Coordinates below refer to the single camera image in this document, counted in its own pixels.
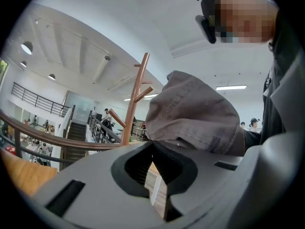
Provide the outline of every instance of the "gray cloth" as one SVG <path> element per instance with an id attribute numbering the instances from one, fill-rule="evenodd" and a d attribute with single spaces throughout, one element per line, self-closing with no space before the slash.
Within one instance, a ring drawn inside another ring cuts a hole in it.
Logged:
<path id="1" fill-rule="evenodd" d="M 150 101 L 147 137 L 211 153 L 243 156 L 243 129 L 233 106 L 198 78 L 180 71 L 168 76 Z"/>

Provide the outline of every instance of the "wooden floor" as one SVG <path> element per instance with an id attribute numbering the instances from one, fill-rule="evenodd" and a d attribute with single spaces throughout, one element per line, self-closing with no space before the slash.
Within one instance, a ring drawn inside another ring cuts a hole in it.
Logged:
<path id="1" fill-rule="evenodd" d="M 149 171 L 147 173 L 146 181 L 145 181 L 145 187 L 149 190 L 150 197 L 152 196 L 153 188 L 154 188 L 157 176 L 159 176 L 159 172 L 158 172 L 156 166 L 154 165 L 154 163 L 152 163 L 152 165 L 149 168 Z M 161 216 L 161 218 L 164 217 L 166 192 L 167 192 L 167 186 L 162 179 L 156 201 L 153 205 L 154 208 L 156 209 L 157 213 Z"/>
<path id="2" fill-rule="evenodd" d="M 0 155 L 15 186 L 30 196 L 57 175 L 56 168 L 31 163 L 5 150 L 0 150 Z"/>

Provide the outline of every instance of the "railing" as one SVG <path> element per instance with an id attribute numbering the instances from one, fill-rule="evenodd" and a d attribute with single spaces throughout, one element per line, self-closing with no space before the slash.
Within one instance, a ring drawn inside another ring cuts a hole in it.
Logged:
<path id="1" fill-rule="evenodd" d="M 72 112 L 71 112 L 70 118 L 67 122 L 66 128 L 64 128 L 64 130 L 63 130 L 63 135 L 62 135 L 63 138 L 67 138 L 67 136 L 68 136 L 68 130 L 69 130 L 69 127 L 71 126 L 71 123 L 72 123 L 74 110 L 75 110 L 75 105 L 73 105 Z"/>
<path id="2" fill-rule="evenodd" d="M 120 143 L 121 139 L 112 130 L 104 126 L 95 116 L 89 114 L 89 127 L 92 132 L 92 137 L 96 143 L 105 140 L 106 143 L 113 143 L 112 138 L 116 143 Z M 106 131 L 108 137 L 104 135 L 102 129 Z"/>
<path id="3" fill-rule="evenodd" d="M 40 157 L 46 160 L 55 161 L 59 163 L 73 163 L 74 160 L 68 160 L 68 159 L 60 159 L 60 158 L 54 158 L 47 155 L 39 154 L 37 152 L 34 152 L 32 150 L 29 150 L 25 147 L 21 146 L 20 143 L 20 134 L 26 134 L 31 138 L 38 139 L 42 142 L 55 145 L 55 146 L 61 146 L 62 148 L 80 148 L 84 150 L 93 150 L 93 151 L 106 151 L 109 149 L 117 148 L 120 146 L 120 144 L 117 143 L 87 143 L 82 141 L 75 141 L 71 139 L 66 139 L 63 137 L 53 136 L 48 133 L 36 130 L 32 127 L 30 127 L 27 124 L 24 124 L 22 122 L 19 122 L 18 120 L 15 120 L 13 118 L 10 118 L 6 114 L 3 113 L 2 110 L 0 110 L 0 119 L 7 123 L 9 126 L 11 126 L 14 129 L 14 137 L 15 141 L 12 141 L 5 137 L 2 133 L 0 136 L 3 138 L 3 140 L 12 146 L 16 148 L 16 155 L 20 158 L 22 158 L 21 152 L 25 152 L 28 154 L 31 154 L 36 157 Z"/>
<path id="4" fill-rule="evenodd" d="M 58 115 L 60 117 L 64 117 L 69 109 L 67 106 L 58 104 L 47 98 L 37 95 L 36 93 L 25 89 L 15 82 L 11 94 L 20 98 L 22 101 L 25 101 L 37 108 L 43 109 L 50 112 L 51 114 Z"/>

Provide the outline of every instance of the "coat rack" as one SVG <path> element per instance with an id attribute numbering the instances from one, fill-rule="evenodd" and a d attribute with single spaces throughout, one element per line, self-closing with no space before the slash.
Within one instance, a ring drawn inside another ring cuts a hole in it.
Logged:
<path id="1" fill-rule="evenodd" d="M 130 102 L 128 105 L 125 122 L 114 112 L 114 110 L 112 109 L 109 110 L 109 114 L 123 127 L 121 146 L 129 144 L 130 132 L 132 130 L 133 117 L 134 117 L 135 108 L 137 106 L 137 102 L 139 102 L 141 99 L 144 98 L 144 96 L 146 96 L 151 91 L 153 91 L 153 88 L 150 86 L 140 94 L 142 84 L 152 84 L 152 82 L 142 81 L 148 63 L 148 59 L 149 59 L 149 53 L 146 52 L 143 57 L 142 63 L 134 65 L 135 67 L 139 67 L 139 71 L 133 86 L 132 95 L 130 97 Z"/>

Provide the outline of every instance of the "recessed light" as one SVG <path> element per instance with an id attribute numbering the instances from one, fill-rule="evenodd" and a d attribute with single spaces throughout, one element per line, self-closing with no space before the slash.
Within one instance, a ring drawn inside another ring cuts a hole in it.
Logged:
<path id="1" fill-rule="evenodd" d="M 55 75 L 54 74 L 50 74 L 49 78 L 55 81 Z"/>
<path id="2" fill-rule="evenodd" d="M 33 52 L 33 44 L 31 42 L 24 42 L 22 45 L 21 45 L 22 49 L 29 55 L 32 54 Z"/>
<path id="3" fill-rule="evenodd" d="M 27 67 L 27 63 L 25 61 L 22 61 L 20 64 L 24 67 Z"/>
<path id="4" fill-rule="evenodd" d="M 240 86 L 218 86 L 216 87 L 217 91 L 220 90 L 236 90 L 236 89 L 245 89 L 247 86 L 246 85 L 240 85 Z"/>

